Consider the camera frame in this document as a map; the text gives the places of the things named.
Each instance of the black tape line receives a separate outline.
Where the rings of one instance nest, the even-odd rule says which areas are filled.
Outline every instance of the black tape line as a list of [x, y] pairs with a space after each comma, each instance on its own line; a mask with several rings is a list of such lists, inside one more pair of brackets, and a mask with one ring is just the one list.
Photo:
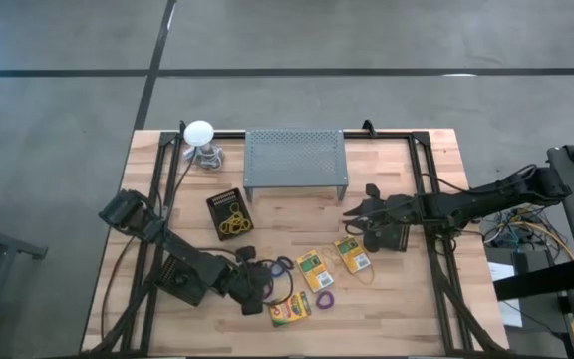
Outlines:
[[405, 76], [574, 76], [574, 68], [503, 69], [161, 69], [164, 78], [405, 77]]
[[0, 70], [0, 78], [112, 78], [145, 77], [148, 70]]

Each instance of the rubber band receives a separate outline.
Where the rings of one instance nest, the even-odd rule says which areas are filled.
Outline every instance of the rubber band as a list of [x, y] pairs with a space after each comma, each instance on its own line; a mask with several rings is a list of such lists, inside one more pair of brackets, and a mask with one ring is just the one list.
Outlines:
[[[325, 297], [329, 298], [329, 303], [322, 304], [322, 301]], [[332, 294], [328, 290], [321, 292], [320, 294], [318, 294], [318, 298], [316, 298], [316, 306], [318, 307], [318, 309], [323, 309], [323, 310], [333, 307], [334, 306], [334, 294]]]
[[[280, 268], [280, 271], [279, 272], [274, 271], [274, 267]], [[294, 269], [294, 262], [283, 255], [276, 258], [276, 262], [272, 263], [269, 266], [271, 276], [274, 278], [278, 278], [279, 276], [283, 275], [283, 273], [285, 273], [286, 270], [292, 270], [292, 269]]]
[[[322, 250], [323, 253], [323, 257], [325, 259], [328, 259], [329, 261], [331, 261], [334, 264], [334, 271], [332, 272], [331, 270], [329, 271], [329, 274], [336, 274], [336, 268], [340, 265], [345, 266], [345, 263], [343, 262], [343, 258], [340, 257], [340, 255], [338, 255], [338, 253], [334, 252], [333, 250], [325, 247]], [[374, 280], [376, 279], [376, 271], [374, 270], [374, 264], [370, 264], [369, 265], [369, 269], [371, 270], [371, 278], [369, 280], [363, 280], [361, 279], [360, 275], [358, 275], [358, 273], [351, 273], [350, 274], [355, 277], [359, 282], [361, 282], [363, 285], [371, 285]]]

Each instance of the wooden table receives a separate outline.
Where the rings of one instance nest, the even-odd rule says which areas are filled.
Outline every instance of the wooden table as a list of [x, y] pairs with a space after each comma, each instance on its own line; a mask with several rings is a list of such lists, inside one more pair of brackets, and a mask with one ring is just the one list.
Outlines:
[[[122, 188], [148, 193], [159, 131], [135, 132]], [[459, 186], [467, 186], [454, 130], [430, 130], [438, 175]], [[170, 229], [197, 247], [222, 246], [236, 249], [256, 246], [260, 258], [286, 255], [292, 259], [311, 249], [333, 248], [341, 238], [342, 212], [365, 198], [365, 184], [375, 183], [383, 196], [415, 193], [409, 148], [400, 140], [346, 140], [349, 187], [342, 202], [334, 188], [259, 189], [248, 206], [255, 229], [227, 242], [219, 242], [205, 200], [233, 187], [242, 187], [242, 140], [216, 141], [225, 151], [220, 172], [192, 167], [178, 191]], [[112, 267], [128, 238], [111, 232], [90, 313], [83, 349], [100, 340], [101, 301]], [[106, 330], [125, 309], [137, 257], [132, 244], [109, 299]], [[313, 315], [285, 327], [274, 328], [269, 314], [244, 317], [232, 299], [208, 293], [194, 308], [160, 292], [154, 317], [150, 355], [176, 356], [380, 356], [431, 355], [443, 353], [431, 275], [422, 229], [414, 226], [406, 253], [381, 250], [369, 254], [376, 277], [362, 284], [344, 267], [327, 260], [335, 283], [332, 309], [313, 307]], [[455, 253], [464, 299], [479, 323], [500, 345], [507, 347], [506, 334], [479, 236], [457, 239]], [[302, 275], [293, 272], [296, 290], [305, 291], [313, 303]], [[286, 293], [285, 276], [276, 282], [275, 292]], [[451, 328], [457, 336], [454, 313]], [[140, 321], [135, 342], [141, 335]]]

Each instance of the concrete floor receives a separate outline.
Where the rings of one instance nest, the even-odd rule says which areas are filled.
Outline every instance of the concrete floor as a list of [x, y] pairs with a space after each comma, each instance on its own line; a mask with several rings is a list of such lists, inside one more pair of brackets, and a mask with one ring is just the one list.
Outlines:
[[[147, 69], [164, 0], [0, 0], [0, 70]], [[187, 0], [162, 68], [574, 67], [574, 0]], [[144, 78], [0, 79], [0, 357], [78, 350]], [[574, 143], [574, 76], [159, 79], [147, 129], [455, 128], [472, 185]], [[560, 208], [549, 210], [569, 235]], [[524, 337], [511, 334], [511, 345]]]

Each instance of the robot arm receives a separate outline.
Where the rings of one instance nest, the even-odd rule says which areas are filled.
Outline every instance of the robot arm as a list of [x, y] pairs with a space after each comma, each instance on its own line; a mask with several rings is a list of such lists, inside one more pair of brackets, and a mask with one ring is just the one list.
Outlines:
[[473, 219], [523, 203], [554, 205], [571, 191], [556, 170], [529, 165], [505, 179], [456, 194], [398, 194], [382, 200], [374, 184], [367, 184], [366, 193], [368, 199], [344, 213], [355, 216], [344, 224], [350, 233], [349, 227], [358, 229], [365, 248], [374, 252], [381, 247], [406, 251], [410, 225], [428, 225], [436, 234], [454, 235]]

